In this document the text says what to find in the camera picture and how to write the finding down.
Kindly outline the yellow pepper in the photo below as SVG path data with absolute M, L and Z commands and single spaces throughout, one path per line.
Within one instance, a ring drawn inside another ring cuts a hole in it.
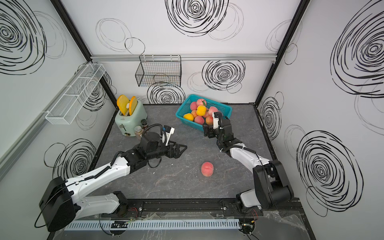
M 194 115 L 191 114 L 191 113 L 188 113 L 188 114 L 183 115 L 183 118 L 186 119 L 186 120 L 188 120 L 188 121 L 191 121 L 191 122 L 193 122 L 194 119 L 195 119 Z
M 198 106 L 198 108 L 197 108 L 197 115 L 198 116 L 204 116 L 205 114 L 206 114 L 206 112 L 207 112 L 207 107 L 205 107 L 205 106 Z

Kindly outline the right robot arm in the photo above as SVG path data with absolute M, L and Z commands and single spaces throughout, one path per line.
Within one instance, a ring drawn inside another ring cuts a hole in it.
M 283 164 L 261 157 L 235 138 L 230 119 L 221 112 L 213 113 L 212 118 L 211 125 L 203 125 L 204 136 L 216 138 L 220 152 L 239 161 L 253 174 L 254 188 L 237 195 L 240 206 L 270 209 L 292 200 L 294 191 Z

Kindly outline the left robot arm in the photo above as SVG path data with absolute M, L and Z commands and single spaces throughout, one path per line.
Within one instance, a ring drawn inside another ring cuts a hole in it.
M 171 141 L 167 132 L 162 135 L 149 132 L 132 149 L 117 152 L 108 164 L 67 180 L 52 179 L 39 203 L 39 216 L 44 219 L 44 226 L 48 232 L 56 232 L 79 218 L 115 212 L 123 203 L 117 193 L 96 197 L 89 194 L 148 166 L 152 159 L 178 159 L 187 148 Z

